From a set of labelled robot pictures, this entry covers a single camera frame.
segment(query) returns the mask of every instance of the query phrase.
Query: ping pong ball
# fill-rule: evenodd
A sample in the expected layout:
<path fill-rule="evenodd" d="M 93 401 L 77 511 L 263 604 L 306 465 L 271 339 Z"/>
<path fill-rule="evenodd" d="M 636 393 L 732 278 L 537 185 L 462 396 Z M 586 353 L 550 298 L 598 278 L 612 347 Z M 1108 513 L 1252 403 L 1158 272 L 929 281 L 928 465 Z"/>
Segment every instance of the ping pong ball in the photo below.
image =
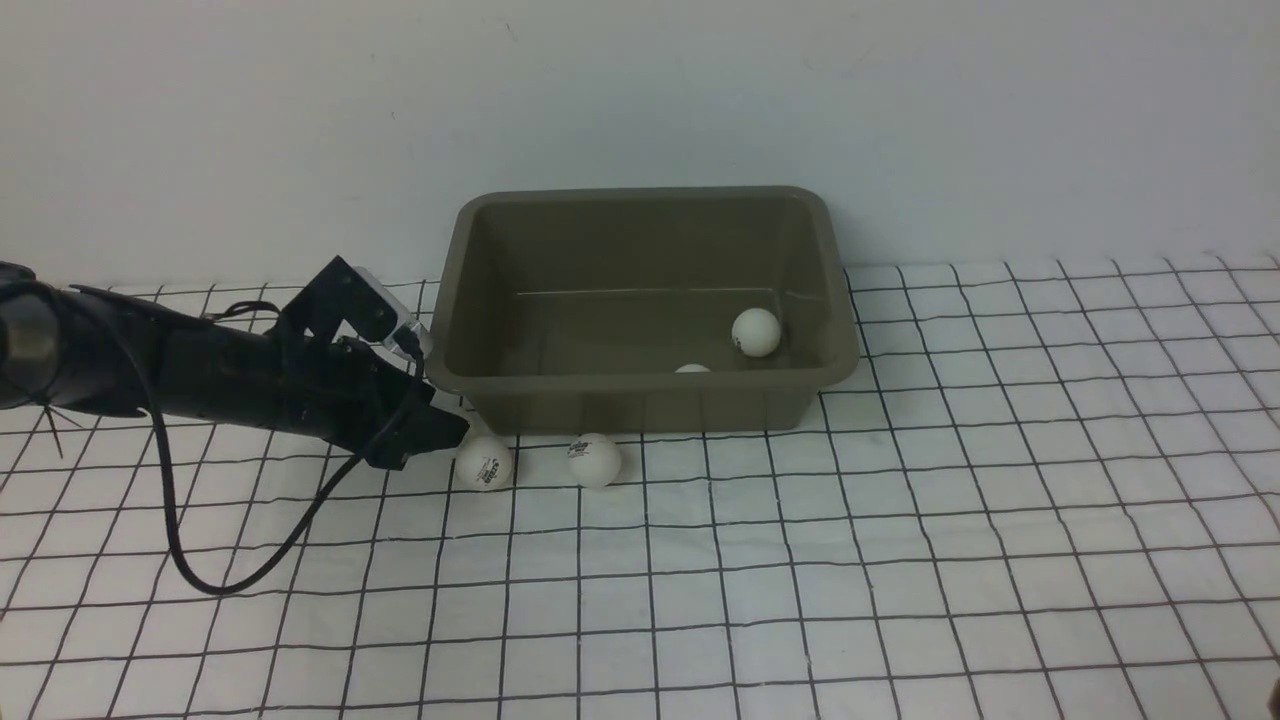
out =
<path fill-rule="evenodd" d="M 763 307 L 742 310 L 733 320 L 733 345 L 748 357 L 764 357 L 778 348 L 782 324 Z"/>
<path fill-rule="evenodd" d="M 622 451 L 600 433 L 586 433 L 568 446 L 568 471 L 582 487 L 603 488 L 622 470 Z"/>
<path fill-rule="evenodd" d="M 458 447 L 453 473 L 471 489 L 490 491 L 511 484 L 511 451 L 493 436 L 477 434 Z"/>

